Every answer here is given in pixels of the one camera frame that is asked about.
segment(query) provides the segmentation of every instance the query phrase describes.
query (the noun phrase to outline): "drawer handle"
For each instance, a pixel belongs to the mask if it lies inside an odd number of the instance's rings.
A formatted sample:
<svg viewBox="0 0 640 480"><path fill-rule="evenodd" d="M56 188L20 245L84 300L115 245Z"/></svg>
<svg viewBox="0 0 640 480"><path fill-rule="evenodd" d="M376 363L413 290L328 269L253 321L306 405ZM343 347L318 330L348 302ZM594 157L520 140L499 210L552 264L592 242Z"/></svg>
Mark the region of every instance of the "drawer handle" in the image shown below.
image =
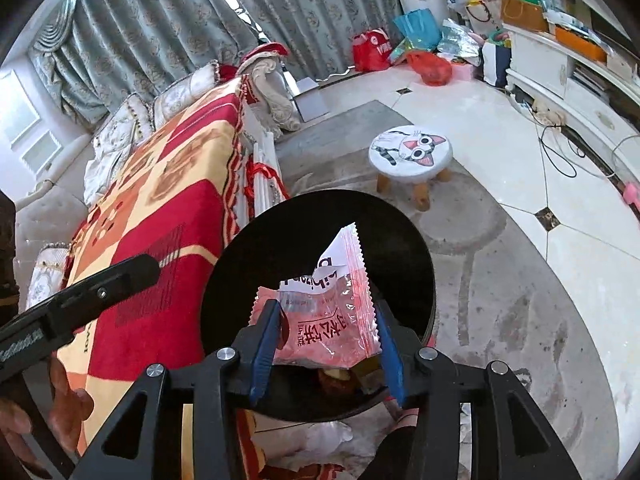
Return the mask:
<svg viewBox="0 0 640 480"><path fill-rule="evenodd" d="M596 112L596 115L600 119L600 122L602 122L602 124L604 124L609 130L616 129L614 124L611 122L611 119L609 119L605 114L603 114L602 112Z"/></svg>

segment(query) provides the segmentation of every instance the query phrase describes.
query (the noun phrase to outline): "human hand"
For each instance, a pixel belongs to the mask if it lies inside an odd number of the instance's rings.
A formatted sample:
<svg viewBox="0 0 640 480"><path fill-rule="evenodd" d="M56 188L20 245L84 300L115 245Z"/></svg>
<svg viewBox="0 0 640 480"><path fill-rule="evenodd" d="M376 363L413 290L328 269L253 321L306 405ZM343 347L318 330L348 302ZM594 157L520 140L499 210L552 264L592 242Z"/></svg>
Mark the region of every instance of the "human hand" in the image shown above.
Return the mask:
<svg viewBox="0 0 640 480"><path fill-rule="evenodd" d="M49 427L65 450L78 447L82 422L94 410L94 400L82 388L72 390L64 365L55 357L50 364L50 379L54 389L53 407L49 413ZM0 431L14 454L27 465L42 468L21 435L31 433L31 421L14 402L0 398Z"/></svg>

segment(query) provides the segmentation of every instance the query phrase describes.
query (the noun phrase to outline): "blue gripper pad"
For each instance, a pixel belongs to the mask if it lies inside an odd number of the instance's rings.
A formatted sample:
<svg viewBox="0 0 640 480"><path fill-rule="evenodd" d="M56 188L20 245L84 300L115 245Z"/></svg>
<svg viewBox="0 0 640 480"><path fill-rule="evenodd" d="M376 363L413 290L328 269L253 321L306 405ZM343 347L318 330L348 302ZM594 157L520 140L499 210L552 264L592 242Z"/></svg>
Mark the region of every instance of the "blue gripper pad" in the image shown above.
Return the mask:
<svg viewBox="0 0 640 480"><path fill-rule="evenodd" d="M252 406L255 406L267 391L273 356L280 339L280 303L275 300L269 300L264 309L267 310L272 302L275 303L275 306L269 313L269 319L266 321L252 367L251 389L249 390L249 402Z"/></svg>
<svg viewBox="0 0 640 480"><path fill-rule="evenodd" d="M378 324L378 336L380 337L380 346L382 346L382 355L380 362L382 370L385 373L386 386L400 406L404 405L404 370L402 368L402 360L398 353L398 348L391 336L391 330L385 321L382 310L376 307L376 322Z"/></svg>

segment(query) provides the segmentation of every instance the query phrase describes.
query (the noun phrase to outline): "cartoon cat face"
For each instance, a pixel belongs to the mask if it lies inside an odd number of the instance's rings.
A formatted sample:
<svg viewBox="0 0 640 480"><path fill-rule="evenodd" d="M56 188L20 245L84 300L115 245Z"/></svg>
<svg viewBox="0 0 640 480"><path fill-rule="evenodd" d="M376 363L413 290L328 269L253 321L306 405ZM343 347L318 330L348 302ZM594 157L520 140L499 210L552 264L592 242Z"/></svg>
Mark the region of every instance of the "cartoon cat face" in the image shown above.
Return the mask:
<svg viewBox="0 0 640 480"><path fill-rule="evenodd" d="M404 160L417 162L423 166L433 166L433 150L446 139L436 135L418 133L408 136L402 141L399 155Z"/></svg>

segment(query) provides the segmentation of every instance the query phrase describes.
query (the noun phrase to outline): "gray rug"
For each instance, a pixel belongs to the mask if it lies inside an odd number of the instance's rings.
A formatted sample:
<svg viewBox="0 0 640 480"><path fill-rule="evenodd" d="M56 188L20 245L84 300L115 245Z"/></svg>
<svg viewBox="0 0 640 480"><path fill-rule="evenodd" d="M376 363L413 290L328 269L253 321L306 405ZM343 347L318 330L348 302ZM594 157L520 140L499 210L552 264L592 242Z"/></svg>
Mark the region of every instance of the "gray rug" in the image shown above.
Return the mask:
<svg viewBox="0 0 640 480"><path fill-rule="evenodd" d="M375 194L369 144L376 134L403 124L411 123L372 101L290 136L276 147L286 186L293 195L331 188ZM416 211L410 187L393 183L384 197L414 222L430 248L437 348L473 366L507 362L583 479L615 478L616 412L580 314L502 207L458 163L451 169L450 182L433 182L427 212Z"/></svg>

